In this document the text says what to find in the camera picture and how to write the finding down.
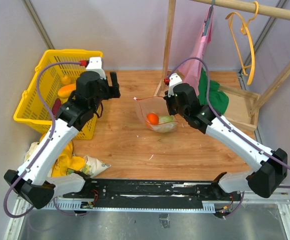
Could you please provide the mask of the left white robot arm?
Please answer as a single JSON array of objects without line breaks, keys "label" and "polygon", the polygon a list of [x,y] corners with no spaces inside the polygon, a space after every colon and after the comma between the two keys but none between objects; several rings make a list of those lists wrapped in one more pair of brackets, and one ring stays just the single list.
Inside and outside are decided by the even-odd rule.
[{"label": "left white robot arm", "polygon": [[86,198],[92,193],[92,178],[81,171],[60,177],[48,177],[48,173],[68,143],[97,115],[102,101],[121,96],[116,72],[112,71],[110,78],[111,85],[96,71],[81,73],[76,89],[61,105],[54,123],[29,162],[5,173],[5,181],[34,208],[41,209],[55,197],[65,194]]}]

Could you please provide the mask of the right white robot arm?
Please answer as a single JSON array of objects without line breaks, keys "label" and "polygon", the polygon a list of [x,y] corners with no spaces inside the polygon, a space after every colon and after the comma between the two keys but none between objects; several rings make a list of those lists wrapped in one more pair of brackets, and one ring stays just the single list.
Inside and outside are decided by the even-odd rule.
[{"label": "right white robot arm", "polygon": [[192,128],[226,145],[250,167],[249,171],[219,174],[211,188],[215,199],[223,200],[235,191],[253,191],[269,198],[286,178],[288,155],[283,149],[272,150],[247,136],[223,115],[217,117],[208,105],[200,104],[192,86],[179,83],[164,94],[170,115],[180,115]]}]

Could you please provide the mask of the green cabbage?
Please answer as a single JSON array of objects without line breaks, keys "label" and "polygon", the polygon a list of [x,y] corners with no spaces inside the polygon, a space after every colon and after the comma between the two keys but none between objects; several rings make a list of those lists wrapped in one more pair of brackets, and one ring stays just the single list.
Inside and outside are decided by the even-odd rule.
[{"label": "green cabbage", "polygon": [[171,115],[159,116],[158,132],[159,133],[170,133],[176,129],[178,122]]}]

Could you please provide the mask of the orange fruit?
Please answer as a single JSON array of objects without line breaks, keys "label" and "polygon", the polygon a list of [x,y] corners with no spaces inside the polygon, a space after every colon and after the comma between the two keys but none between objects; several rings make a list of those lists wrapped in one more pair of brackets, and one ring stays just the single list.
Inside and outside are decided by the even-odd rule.
[{"label": "orange fruit", "polygon": [[159,124],[159,120],[160,120],[159,116],[154,112],[148,113],[146,115],[146,118],[151,125],[158,125]]}]

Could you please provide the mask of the clear zip bag orange zipper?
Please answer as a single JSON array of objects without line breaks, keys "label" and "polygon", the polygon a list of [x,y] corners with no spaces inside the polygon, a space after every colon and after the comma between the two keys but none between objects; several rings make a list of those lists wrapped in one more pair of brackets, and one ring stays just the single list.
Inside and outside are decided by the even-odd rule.
[{"label": "clear zip bag orange zipper", "polygon": [[157,133],[171,133],[176,130],[178,121],[169,114],[162,96],[134,97],[133,100],[138,119],[149,130]]}]

